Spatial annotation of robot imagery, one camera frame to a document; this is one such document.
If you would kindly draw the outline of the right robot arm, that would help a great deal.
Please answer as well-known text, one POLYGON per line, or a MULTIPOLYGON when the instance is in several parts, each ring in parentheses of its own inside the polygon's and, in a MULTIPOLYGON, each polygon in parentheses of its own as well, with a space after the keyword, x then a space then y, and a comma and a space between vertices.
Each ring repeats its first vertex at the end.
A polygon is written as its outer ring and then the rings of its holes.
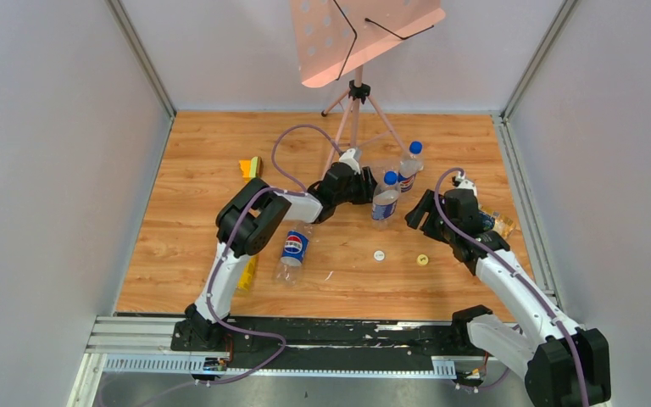
POLYGON ((584 329, 532 281, 506 240, 484 225, 476 194, 426 190, 406 214, 408 227, 446 243, 453 256, 487 285, 515 318, 506 326, 484 305, 453 314, 450 342, 461 354, 477 348, 520 377, 535 406, 592 406, 611 398, 609 343, 584 329))

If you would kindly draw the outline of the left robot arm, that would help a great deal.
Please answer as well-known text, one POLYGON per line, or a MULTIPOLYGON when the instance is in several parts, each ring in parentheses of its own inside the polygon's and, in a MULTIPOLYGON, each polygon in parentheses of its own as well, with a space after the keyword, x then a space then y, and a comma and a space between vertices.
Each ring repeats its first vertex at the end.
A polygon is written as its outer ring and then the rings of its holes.
POLYGON ((248 262, 269 243, 283 221, 317 225, 341 204, 369 204, 376 179, 370 167, 335 163, 306 192, 285 191, 256 177, 216 217, 217 246, 208 280, 175 324, 171 349, 212 351, 225 341, 225 320, 248 262))

